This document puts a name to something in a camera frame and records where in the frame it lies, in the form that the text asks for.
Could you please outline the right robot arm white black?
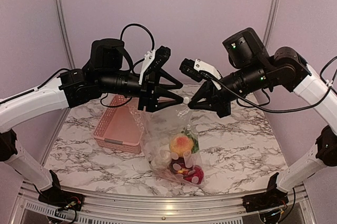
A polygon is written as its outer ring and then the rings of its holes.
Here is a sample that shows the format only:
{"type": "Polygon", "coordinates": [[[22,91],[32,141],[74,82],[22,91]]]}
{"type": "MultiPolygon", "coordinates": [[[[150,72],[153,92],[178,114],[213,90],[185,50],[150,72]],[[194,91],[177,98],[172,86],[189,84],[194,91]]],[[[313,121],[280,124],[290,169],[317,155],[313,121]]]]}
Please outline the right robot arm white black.
{"type": "Polygon", "coordinates": [[[185,59],[180,71],[202,86],[189,102],[189,108],[209,110],[225,117],[231,102],[257,90],[282,86],[307,102],[326,122],[312,148],[287,170],[273,175],[261,203],[272,207],[293,187],[325,167],[336,166],[336,91],[294,49],[284,46],[269,55],[254,29],[248,27],[223,41],[235,71],[223,77],[201,61],[185,59]]]}

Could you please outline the dark maroon toy fruit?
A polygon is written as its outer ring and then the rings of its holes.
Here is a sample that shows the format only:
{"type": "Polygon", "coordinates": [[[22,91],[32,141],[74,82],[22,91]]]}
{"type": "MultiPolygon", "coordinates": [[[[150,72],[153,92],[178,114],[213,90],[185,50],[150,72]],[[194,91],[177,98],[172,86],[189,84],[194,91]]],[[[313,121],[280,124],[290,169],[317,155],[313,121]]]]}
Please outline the dark maroon toy fruit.
{"type": "Polygon", "coordinates": [[[183,179],[189,178],[196,173],[193,167],[188,168],[185,165],[183,158],[178,158],[176,160],[172,159],[171,163],[169,164],[169,169],[172,174],[183,179]]]}

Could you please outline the yellow toy lemon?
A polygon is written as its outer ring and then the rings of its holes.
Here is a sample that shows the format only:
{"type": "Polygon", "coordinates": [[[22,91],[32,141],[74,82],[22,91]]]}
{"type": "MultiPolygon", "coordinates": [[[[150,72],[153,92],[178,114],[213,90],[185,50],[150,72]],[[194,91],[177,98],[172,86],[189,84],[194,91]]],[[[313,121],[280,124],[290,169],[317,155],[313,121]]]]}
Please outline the yellow toy lemon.
{"type": "Polygon", "coordinates": [[[169,144],[171,152],[175,152],[178,156],[182,156],[185,152],[191,151],[193,141],[184,134],[175,136],[169,144]]]}

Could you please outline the red toy apple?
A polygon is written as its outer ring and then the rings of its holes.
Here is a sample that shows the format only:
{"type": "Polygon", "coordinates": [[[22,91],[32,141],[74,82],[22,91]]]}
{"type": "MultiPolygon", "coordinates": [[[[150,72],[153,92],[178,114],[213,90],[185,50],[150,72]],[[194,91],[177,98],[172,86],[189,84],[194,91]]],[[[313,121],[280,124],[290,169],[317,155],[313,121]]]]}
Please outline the red toy apple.
{"type": "Polygon", "coordinates": [[[203,169],[199,165],[195,165],[192,170],[183,178],[185,181],[192,184],[201,184],[204,179],[203,169]]]}

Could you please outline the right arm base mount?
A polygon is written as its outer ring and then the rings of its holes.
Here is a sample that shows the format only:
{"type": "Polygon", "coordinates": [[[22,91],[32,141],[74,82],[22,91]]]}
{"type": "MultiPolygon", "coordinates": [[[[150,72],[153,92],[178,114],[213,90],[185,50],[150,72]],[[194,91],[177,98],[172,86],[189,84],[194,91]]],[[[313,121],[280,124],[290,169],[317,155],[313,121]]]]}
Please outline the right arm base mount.
{"type": "Polygon", "coordinates": [[[275,173],[269,179],[265,192],[245,195],[243,207],[246,212],[261,211],[273,207],[285,205],[289,202],[288,193],[277,189],[276,179],[279,173],[275,173]]]}

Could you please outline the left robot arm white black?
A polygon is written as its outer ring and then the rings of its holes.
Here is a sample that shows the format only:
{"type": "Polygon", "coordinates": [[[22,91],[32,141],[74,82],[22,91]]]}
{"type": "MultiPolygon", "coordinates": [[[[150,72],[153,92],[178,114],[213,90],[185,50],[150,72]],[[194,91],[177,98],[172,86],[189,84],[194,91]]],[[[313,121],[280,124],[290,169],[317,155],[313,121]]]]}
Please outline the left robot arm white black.
{"type": "Polygon", "coordinates": [[[175,94],[183,84],[163,70],[171,51],[161,46],[144,56],[139,75],[123,70],[133,65],[124,42],[105,38],[92,43],[90,59],[80,69],[60,69],[47,81],[30,90],[1,100],[1,161],[33,183],[48,200],[61,206],[66,193],[58,178],[41,166],[19,144],[13,128],[42,114],[74,108],[103,94],[138,98],[138,109],[156,112],[178,105],[183,98],[175,94]]]}

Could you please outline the pink perforated plastic basket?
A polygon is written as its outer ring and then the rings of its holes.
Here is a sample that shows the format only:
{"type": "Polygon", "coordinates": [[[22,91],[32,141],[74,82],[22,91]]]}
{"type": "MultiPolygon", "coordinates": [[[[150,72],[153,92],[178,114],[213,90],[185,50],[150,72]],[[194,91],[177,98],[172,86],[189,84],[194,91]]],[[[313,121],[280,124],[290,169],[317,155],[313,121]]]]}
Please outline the pink perforated plastic basket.
{"type": "Polygon", "coordinates": [[[126,101],[127,98],[122,95],[113,97],[93,132],[93,138],[100,147],[139,154],[143,131],[130,112],[132,103],[117,107],[126,101]]]}

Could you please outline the clear pink zip top bag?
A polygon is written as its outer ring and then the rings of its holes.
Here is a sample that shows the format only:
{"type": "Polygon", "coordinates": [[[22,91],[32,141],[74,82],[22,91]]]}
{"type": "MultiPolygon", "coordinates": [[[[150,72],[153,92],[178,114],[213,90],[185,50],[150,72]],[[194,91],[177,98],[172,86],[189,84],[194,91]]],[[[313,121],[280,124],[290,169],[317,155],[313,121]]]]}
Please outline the clear pink zip top bag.
{"type": "Polygon", "coordinates": [[[204,184],[204,169],[193,111],[183,103],[150,113],[128,105],[140,129],[141,149],[153,173],[163,179],[192,186],[204,184]]]}

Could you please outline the white toy vegetable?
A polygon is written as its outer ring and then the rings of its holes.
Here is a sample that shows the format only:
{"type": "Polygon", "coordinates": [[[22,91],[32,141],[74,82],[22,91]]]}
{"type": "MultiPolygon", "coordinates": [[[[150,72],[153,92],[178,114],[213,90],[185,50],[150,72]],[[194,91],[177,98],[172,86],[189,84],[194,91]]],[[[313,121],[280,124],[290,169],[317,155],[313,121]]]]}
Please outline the white toy vegetable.
{"type": "Polygon", "coordinates": [[[150,153],[150,166],[154,170],[165,169],[171,163],[171,152],[169,145],[165,144],[160,147],[155,146],[150,153]]]}

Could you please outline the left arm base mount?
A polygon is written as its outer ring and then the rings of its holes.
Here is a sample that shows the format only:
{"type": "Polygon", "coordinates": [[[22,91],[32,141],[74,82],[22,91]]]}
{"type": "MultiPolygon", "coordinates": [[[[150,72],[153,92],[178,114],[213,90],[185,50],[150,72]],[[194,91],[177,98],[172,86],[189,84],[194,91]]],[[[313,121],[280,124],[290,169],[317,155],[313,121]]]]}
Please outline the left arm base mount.
{"type": "Polygon", "coordinates": [[[35,187],[39,194],[38,200],[59,207],[62,210],[73,207],[76,211],[80,211],[83,205],[84,195],[63,190],[56,173],[52,170],[49,172],[52,177],[52,187],[44,191],[38,190],[35,187]]]}

